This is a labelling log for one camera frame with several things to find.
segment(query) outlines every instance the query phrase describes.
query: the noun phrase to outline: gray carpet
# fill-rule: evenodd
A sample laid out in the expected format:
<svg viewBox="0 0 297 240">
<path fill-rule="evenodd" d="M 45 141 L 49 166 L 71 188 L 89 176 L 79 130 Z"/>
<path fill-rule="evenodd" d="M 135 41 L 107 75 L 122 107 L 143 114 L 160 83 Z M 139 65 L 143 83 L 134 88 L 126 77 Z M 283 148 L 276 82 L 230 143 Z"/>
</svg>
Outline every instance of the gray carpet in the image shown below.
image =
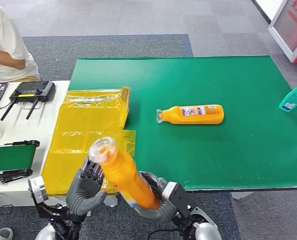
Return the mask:
<svg viewBox="0 0 297 240">
<path fill-rule="evenodd" d="M 229 193 L 190 193 L 201 208 L 215 221 L 223 240 L 240 240 Z M 15 207 L 12 215 L 0 215 L 0 228 L 14 231 L 14 240 L 33 240 L 48 224 L 38 217 L 35 207 Z M 135 215 L 122 199 L 110 208 L 102 205 L 92 212 L 82 224 L 80 240 L 146 240 L 159 228 L 174 228 L 172 224 L 159 224 Z M 175 232 L 156 233 L 153 240 L 178 240 Z"/>
<path fill-rule="evenodd" d="M 42 79 L 70 80 L 79 58 L 193 57 L 187 34 L 24 37 Z"/>
<path fill-rule="evenodd" d="M 43 80 L 70 80 L 78 58 L 192 57 L 187 34 L 133 36 L 25 37 Z M 223 240 L 240 240 L 229 193 L 191 194 L 216 222 Z M 0 228 L 14 230 L 14 240 L 33 240 L 47 224 L 34 207 L 15 207 L 12 215 L 0 215 Z M 160 224 L 140 218 L 124 200 L 114 208 L 101 206 L 83 224 L 81 240 L 145 240 Z M 173 228 L 172 224 L 164 227 Z M 158 233 L 152 239 L 176 240 L 175 233 Z"/>
</svg>

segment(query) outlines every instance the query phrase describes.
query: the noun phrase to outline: bottle cap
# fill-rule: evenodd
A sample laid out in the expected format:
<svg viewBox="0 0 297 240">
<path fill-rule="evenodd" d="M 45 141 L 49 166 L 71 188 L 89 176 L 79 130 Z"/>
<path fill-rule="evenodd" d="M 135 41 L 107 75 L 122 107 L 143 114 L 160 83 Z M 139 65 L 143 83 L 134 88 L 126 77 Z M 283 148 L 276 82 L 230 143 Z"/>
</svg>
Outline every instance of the bottle cap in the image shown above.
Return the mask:
<svg viewBox="0 0 297 240">
<path fill-rule="evenodd" d="M 89 150 L 89 158 L 94 163 L 104 163 L 109 161 L 116 151 L 116 141 L 105 136 L 94 142 Z"/>
<path fill-rule="evenodd" d="M 156 122 L 160 124 L 163 121 L 163 112 L 161 109 L 156 110 Z"/>
</svg>

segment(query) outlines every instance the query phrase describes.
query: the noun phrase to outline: green table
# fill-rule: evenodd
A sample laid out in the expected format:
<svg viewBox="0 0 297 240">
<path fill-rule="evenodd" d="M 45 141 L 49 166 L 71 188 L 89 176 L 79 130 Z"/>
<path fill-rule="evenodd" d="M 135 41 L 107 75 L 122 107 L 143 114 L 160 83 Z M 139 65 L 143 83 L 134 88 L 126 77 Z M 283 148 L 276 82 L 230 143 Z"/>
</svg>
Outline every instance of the green table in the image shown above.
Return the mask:
<svg viewBox="0 0 297 240">
<path fill-rule="evenodd" d="M 69 90 L 131 88 L 138 169 L 187 190 L 297 187 L 297 108 L 270 56 L 79 59 Z M 220 125 L 156 123 L 156 109 L 220 104 Z"/>
</svg>

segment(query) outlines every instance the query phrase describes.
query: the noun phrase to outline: bottle label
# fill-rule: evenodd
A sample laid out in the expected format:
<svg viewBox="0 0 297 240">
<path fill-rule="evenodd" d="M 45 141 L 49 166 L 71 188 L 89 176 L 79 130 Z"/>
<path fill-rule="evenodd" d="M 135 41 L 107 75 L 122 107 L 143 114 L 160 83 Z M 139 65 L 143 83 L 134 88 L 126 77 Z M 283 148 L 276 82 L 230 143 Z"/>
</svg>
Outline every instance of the bottle label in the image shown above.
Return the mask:
<svg viewBox="0 0 297 240">
<path fill-rule="evenodd" d="M 283 105 L 284 109 L 286 109 L 286 110 L 290 110 L 290 109 L 293 108 L 294 106 L 295 106 L 295 103 L 286 102 L 285 104 Z"/>
<path fill-rule="evenodd" d="M 207 114 L 218 114 L 220 113 L 218 107 L 216 105 L 205 105 L 205 106 L 192 106 L 182 107 L 183 116 L 194 116 L 194 115 L 207 115 Z"/>
</svg>

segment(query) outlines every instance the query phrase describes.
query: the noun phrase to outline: orange bottle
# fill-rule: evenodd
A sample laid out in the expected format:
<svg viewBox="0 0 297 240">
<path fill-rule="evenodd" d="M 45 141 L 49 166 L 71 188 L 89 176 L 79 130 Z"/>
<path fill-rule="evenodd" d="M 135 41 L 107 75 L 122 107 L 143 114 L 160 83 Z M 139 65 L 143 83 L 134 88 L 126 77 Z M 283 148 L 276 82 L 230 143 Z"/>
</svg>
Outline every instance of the orange bottle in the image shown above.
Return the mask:
<svg viewBox="0 0 297 240">
<path fill-rule="evenodd" d="M 117 149 L 112 137 L 102 137 L 89 150 L 89 158 L 98 163 L 105 177 L 116 187 L 129 205 L 138 204 L 146 209 L 158 209 L 160 201 L 137 170 L 135 162 L 126 152 Z"/>
<path fill-rule="evenodd" d="M 218 104 L 174 106 L 168 110 L 156 110 L 156 121 L 159 124 L 220 124 L 224 118 L 224 111 Z"/>
</svg>

